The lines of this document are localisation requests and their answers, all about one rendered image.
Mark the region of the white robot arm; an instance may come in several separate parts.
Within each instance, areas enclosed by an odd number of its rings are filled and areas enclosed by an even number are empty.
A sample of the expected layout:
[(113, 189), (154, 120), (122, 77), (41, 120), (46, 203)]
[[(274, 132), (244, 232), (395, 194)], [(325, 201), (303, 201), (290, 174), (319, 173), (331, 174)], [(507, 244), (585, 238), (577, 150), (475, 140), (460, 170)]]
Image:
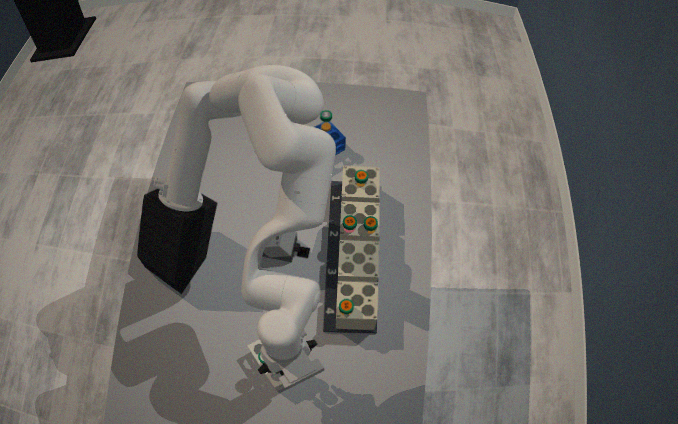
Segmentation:
[(310, 361), (301, 344), (307, 335), (303, 329), (320, 300), (320, 286), (311, 279), (261, 269), (261, 259), (275, 237), (324, 221), (336, 145), (327, 132), (304, 125), (321, 114), (323, 105), (314, 80), (287, 66), (257, 66), (217, 81), (193, 83), (181, 95), (168, 175), (151, 178), (167, 207), (199, 209), (211, 143), (208, 122), (237, 116), (242, 116), (263, 166), (283, 173), (276, 213), (254, 235), (246, 252), (242, 297), (248, 305), (268, 311), (260, 317), (257, 333), (285, 374), (279, 380), (286, 390), (324, 371), (318, 358)]

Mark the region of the clear plastic tube rack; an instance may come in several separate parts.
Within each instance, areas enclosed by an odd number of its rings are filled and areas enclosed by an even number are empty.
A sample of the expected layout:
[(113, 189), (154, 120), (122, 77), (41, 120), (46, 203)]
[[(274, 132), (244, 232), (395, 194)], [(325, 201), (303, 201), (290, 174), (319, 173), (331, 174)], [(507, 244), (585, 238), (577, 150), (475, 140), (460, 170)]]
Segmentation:
[[(259, 344), (259, 345), (258, 345), (258, 344)], [(254, 348), (254, 347), (255, 347), (255, 348)], [(262, 366), (263, 364), (259, 361), (258, 355), (257, 355), (257, 354), (259, 354), (259, 352), (260, 352), (260, 350), (261, 350), (261, 347), (262, 347), (262, 343), (261, 343), (260, 339), (257, 340), (257, 341), (255, 341), (255, 342), (253, 342), (253, 343), (250, 345), (250, 347), (249, 347), (251, 353), (253, 354), (253, 356), (255, 357), (256, 361), (258, 362), (258, 364), (259, 364), (260, 366)], [(281, 377), (281, 376), (283, 376), (283, 375), (280, 375), (280, 373), (276, 374), (276, 373), (268, 373), (268, 372), (266, 372), (265, 374), (266, 374), (266, 376), (269, 378), (269, 380), (271, 381), (271, 383), (273, 384), (273, 386), (275, 387), (276, 391), (279, 391), (279, 390), (285, 388), (285, 387), (283, 386), (283, 384), (281, 383), (281, 381), (279, 380), (279, 377)], [(271, 374), (272, 374), (272, 376), (271, 376)], [(272, 378), (271, 378), (271, 377), (272, 377)], [(275, 380), (275, 381), (274, 381), (274, 380)], [(278, 381), (279, 381), (279, 382), (278, 382)]]

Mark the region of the blue tube rack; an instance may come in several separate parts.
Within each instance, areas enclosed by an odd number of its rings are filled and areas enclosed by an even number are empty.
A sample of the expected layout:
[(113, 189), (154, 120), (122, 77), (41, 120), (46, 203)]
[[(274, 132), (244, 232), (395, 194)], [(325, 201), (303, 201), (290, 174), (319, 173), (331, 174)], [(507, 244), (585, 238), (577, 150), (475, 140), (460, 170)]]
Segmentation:
[[(315, 126), (321, 129), (321, 124)], [(331, 123), (331, 130), (327, 132), (335, 141), (336, 155), (345, 150), (346, 137)], [(336, 134), (337, 133), (337, 134)], [(339, 138), (339, 139), (338, 139)]]

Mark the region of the beige bucket adapter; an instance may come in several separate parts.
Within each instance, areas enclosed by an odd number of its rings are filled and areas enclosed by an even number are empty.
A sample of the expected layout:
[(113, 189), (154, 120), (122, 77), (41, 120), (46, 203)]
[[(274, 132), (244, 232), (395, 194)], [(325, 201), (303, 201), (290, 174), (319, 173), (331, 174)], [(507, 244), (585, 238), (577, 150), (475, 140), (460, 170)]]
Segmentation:
[[(354, 302), (354, 309), (349, 316), (344, 316), (339, 311), (339, 303), (343, 299)], [(378, 282), (338, 281), (336, 329), (374, 330), (377, 313)]]
[(379, 241), (340, 240), (338, 264), (338, 281), (377, 282)]
[[(371, 178), (363, 187), (355, 184), (355, 173), (358, 170), (367, 171), (368, 178)], [(379, 203), (379, 168), (343, 166), (341, 201)]]
[[(357, 226), (352, 233), (343, 229), (343, 219), (348, 215), (357, 219)], [(368, 216), (373, 216), (378, 220), (378, 227), (374, 233), (364, 231), (364, 220)], [(340, 240), (378, 241), (379, 203), (341, 201)]]

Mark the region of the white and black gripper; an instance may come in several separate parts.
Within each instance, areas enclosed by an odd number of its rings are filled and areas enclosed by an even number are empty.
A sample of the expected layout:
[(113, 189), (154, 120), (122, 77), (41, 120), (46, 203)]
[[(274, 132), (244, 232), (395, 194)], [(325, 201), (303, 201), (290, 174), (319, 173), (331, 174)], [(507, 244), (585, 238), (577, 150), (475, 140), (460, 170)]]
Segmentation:
[[(309, 356), (312, 348), (314, 348), (317, 345), (317, 342), (315, 340), (309, 340), (309, 341), (306, 341), (306, 340), (304, 341), (304, 340), (305, 339), (303, 338), (302, 349), (306, 352), (306, 355)], [(284, 373), (281, 370), (278, 363), (268, 356), (263, 345), (261, 347), (260, 353), (261, 353), (261, 356), (263, 356), (262, 359), (264, 361), (264, 364), (258, 369), (260, 374), (264, 374), (266, 372), (268, 372), (268, 373), (271, 373), (271, 372), (272, 373), (279, 373), (280, 372), (281, 375), (284, 375)]]

